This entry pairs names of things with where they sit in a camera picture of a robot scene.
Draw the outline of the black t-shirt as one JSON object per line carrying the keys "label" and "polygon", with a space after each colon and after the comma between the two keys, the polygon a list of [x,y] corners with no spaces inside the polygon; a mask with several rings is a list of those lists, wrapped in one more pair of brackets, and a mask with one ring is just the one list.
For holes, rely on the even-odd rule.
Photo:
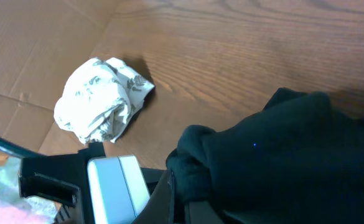
{"label": "black t-shirt", "polygon": [[173,217],[208,202],[225,223],[364,223],[364,117],[278,89],[225,131],[189,126],[166,160]]}

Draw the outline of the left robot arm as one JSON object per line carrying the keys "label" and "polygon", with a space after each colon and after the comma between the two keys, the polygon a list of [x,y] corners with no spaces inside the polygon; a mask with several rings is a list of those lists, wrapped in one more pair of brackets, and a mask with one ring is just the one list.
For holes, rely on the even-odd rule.
{"label": "left robot arm", "polygon": [[142,168],[134,155],[106,157],[101,143],[76,154],[23,159],[19,191],[61,203],[56,223],[174,222],[170,172]]}

